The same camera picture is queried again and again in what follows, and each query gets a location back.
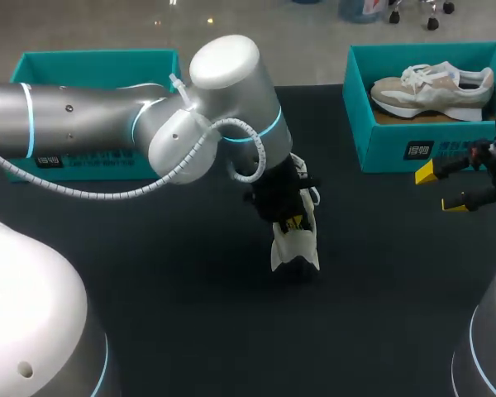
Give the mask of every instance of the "beige sneaker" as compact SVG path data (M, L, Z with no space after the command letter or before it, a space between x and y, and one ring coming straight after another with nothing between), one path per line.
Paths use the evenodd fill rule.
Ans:
M493 91L494 72L490 68L466 72L443 62L410 66L401 78L381 79L371 89L371 98L398 117L412 118L433 110L456 120L480 122L481 109Z

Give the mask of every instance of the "shoelace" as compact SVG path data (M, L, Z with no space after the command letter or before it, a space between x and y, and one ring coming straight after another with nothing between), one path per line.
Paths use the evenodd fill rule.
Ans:
M415 65L404 70L403 75L400 78L403 87L409 85L413 88L413 94L417 94L417 88L421 87L423 84L433 84L433 80L448 76L448 72L430 74L431 70L427 70L426 72L423 71L425 68L429 67L430 65Z

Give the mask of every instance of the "floor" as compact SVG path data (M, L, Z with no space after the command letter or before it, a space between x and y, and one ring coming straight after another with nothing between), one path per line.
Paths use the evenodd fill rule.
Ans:
M23 51L132 47L178 49L187 76L202 45L239 33L259 45L276 85L337 84L351 44L496 40L496 0L457 0L434 32L427 10L406 1L391 26L343 22L338 0L0 0L0 81Z

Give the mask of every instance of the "screw hole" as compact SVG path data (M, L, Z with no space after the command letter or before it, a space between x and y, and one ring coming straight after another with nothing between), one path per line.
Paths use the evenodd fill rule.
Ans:
M33 376L33 368L29 362L21 362L18 364L18 373L24 378L31 378Z

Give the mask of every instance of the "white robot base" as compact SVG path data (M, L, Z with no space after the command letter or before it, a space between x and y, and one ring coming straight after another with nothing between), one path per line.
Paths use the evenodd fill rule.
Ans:
M496 279L472 315L451 374L456 397L496 396Z
M0 397L119 397L108 340L58 252L0 223Z

